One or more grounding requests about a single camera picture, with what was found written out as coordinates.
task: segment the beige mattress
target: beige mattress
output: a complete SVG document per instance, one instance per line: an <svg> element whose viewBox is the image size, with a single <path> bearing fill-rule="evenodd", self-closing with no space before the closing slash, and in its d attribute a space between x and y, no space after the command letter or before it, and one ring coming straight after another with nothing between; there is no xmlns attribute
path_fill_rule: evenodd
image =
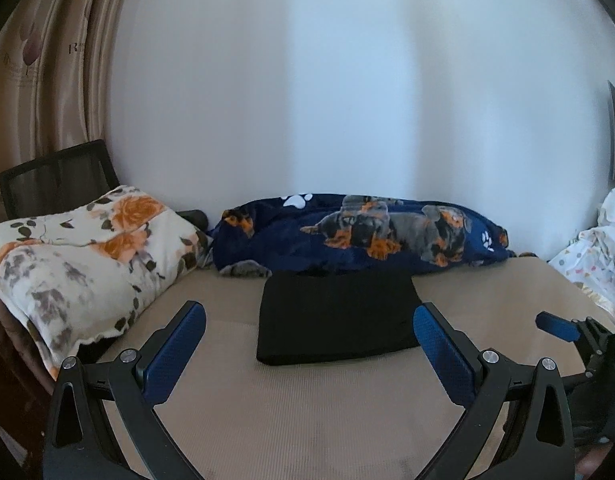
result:
<svg viewBox="0 0 615 480"><path fill-rule="evenodd" d="M424 301L478 348L536 364L552 357L562 375L583 371L574 345L540 332L541 310L611 321L548 264L517 258L412 279ZM206 480L413 479L462 413L420 348L323 365L268 367L256 361L265 280L198 270L170 288L102 358L140 348L186 300L206 308L208 326L168 402L163 424ZM113 403L108 415L128 463L150 477ZM501 430L473 473L487 468Z"/></svg>

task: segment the black mesh chair back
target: black mesh chair back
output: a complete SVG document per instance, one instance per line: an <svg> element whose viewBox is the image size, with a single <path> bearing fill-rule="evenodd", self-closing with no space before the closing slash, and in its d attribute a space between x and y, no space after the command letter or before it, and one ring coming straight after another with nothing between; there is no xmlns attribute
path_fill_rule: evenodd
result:
<svg viewBox="0 0 615 480"><path fill-rule="evenodd" d="M64 213L119 185L103 140L31 160L0 174L8 219Z"/></svg>

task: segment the floral pillow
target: floral pillow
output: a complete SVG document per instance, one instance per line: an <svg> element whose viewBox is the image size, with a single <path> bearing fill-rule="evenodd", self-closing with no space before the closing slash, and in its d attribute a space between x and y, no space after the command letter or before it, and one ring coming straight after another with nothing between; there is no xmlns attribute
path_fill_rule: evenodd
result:
<svg viewBox="0 0 615 480"><path fill-rule="evenodd" d="M67 213L0 224L0 298L48 371L81 344L121 335L207 257L208 238L135 187Z"/></svg>

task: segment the pillow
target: pillow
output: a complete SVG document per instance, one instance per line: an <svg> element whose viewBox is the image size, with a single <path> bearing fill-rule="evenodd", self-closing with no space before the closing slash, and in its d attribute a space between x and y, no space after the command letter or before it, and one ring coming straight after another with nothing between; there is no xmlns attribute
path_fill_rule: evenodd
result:
<svg viewBox="0 0 615 480"><path fill-rule="evenodd" d="M414 348L412 316L422 303L404 270L275 272L261 299L256 359L323 363Z"/></svg>
<svg viewBox="0 0 615 480"><path fill-rule="evenodd" d="M48 371L79 345L116 337L177 278L208 239L135 187L67 213L0 224L0 298Z"/></svg>
<svg viewBox="0 0 615 480"><path fill-rule="evenodd" d="M507 232L471 209L361 195L308 194L228 209L211 232L223 274L404 268L413 274L507 259Z"/></svg>

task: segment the metal screw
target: metal screw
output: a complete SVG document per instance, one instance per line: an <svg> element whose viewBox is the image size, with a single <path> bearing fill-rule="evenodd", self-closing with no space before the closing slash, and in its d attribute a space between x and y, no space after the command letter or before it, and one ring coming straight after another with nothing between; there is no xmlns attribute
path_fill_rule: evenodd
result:
<svg viewBox="0 0 615 480"><path fill-rule="evenodd" d="M124 350L121 352L121 361L124 363L131 363L137 358L137 351L133 349Z"/></svg>
<svg viewBox="0 0 615 480"><path fill-rule="evenodd" d="M76 365L76 357L74 356L66 357L65 360L63 360L63 368L65 368L65 370L70 370L74 365Z"/></svg>
<svg viewBox="0 0 615 480"><path fill-rule="evenodd" d="M485 359L488 363L494 364L499 361L499 355L491 350L486 350L483 352L483 359Z"/></svg>
<svg viewBox="0 0 615 480"><path fill-rule="evenodd" d="M546 370L556 369L556 363L552 361L552 359L550 359L549 357L546 357L545 359L543 359L541 363L543 364L543 368L545 368Z"/></svg>

